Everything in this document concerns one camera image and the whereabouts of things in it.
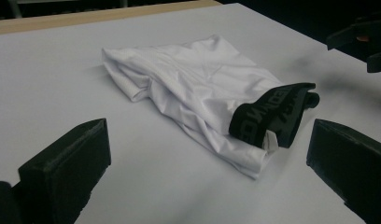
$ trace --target folded garment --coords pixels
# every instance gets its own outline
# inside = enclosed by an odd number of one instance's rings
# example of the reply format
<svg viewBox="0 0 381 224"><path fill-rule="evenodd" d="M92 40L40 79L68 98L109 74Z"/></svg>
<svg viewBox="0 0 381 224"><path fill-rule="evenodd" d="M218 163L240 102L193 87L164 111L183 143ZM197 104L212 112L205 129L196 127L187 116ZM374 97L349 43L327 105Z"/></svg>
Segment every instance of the folded garment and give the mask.
<svg viewBox="0 0 381 224"><path fill-rule="evenodd" d="M131 101L150 98L190 137L252 178L279 149L276 135L288 147L303 110L318 103L318 96L307 92L314 84L282 87L270 72L218 35L182 45L103 49L103 61ZM281 98L275 107L277 96ZM242 119L255 118L255 113L269 122ZM291 123L290 130L282 127L284 123ZM249 124L262 128L256 131Z"/></svg>

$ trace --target white fabric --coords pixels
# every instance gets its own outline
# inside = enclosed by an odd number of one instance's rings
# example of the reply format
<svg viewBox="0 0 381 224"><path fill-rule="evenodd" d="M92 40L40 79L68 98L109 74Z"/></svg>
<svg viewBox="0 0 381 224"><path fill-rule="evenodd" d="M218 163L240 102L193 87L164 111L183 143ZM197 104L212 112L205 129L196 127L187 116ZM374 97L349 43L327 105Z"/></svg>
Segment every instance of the white fabric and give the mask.
<svg viewBox="0 0 381 224"><path fill-rule="evenodd" d="M235 109L283 85L221 36L182 45L103 49L108 73L130 98L150 98L190 137L252 178L278 149L267 133L264 149L229 135Z"/></svg>

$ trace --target white table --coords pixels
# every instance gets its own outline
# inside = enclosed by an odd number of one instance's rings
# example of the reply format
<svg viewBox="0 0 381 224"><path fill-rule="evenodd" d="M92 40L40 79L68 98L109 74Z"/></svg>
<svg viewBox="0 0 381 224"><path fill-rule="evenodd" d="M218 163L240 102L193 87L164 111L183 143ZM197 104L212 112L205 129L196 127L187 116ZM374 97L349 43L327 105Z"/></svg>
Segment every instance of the white table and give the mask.
<svg viewBox="0 0 381 224"><path fill-rule="evenodd" d="M188 42L218 34L286 83L314 82L290 149L257 181L159 114L131 103L102 66L101 48ZM0 180L76 125L107 118L112 165L77 223L364 223L306 166L314 119L381 142L381 73L241 5L0 35Z"/></svg>

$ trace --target black clamp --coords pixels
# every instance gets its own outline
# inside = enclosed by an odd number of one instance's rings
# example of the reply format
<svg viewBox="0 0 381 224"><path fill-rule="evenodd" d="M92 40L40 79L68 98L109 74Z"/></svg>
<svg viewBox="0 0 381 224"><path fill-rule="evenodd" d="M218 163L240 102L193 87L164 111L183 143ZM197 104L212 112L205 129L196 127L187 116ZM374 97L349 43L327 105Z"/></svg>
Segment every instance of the black clamp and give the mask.
<svg viewBox="0 0 381 224"><path fill-rule="evenodd" d="M0 181L0 224L73 224L110 163L106 120L78 125Z"/></svg>
<svg viewBox="0 0 381 224"><path fill-rule="evenodd" d="M381 12L357 18L349 27L328 36L327 47L336 49L356 41L359 36L368 36L368 73L381 72Z"/></svg>

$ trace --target dark background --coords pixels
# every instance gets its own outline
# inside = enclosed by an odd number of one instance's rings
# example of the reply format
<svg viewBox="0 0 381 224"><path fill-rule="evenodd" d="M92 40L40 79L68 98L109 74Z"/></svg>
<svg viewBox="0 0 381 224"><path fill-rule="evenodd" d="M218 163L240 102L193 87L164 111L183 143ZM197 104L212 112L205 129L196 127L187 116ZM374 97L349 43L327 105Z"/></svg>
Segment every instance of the dark background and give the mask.
<svg viewBox="0 0 381 224"><path fill-rule="evenodd" d="M381 11L381 0L218 0L240 3L291 29L325 43L328 35L349 26L357 17ZM129 0L129 7L179 2L176 0ZM81 0L20 5L23 17L55 15L120 7L119 0ZM0 0L0 20L11 19L7 0ZM366 43L355 42L339 50L365 61Z"/></svg>

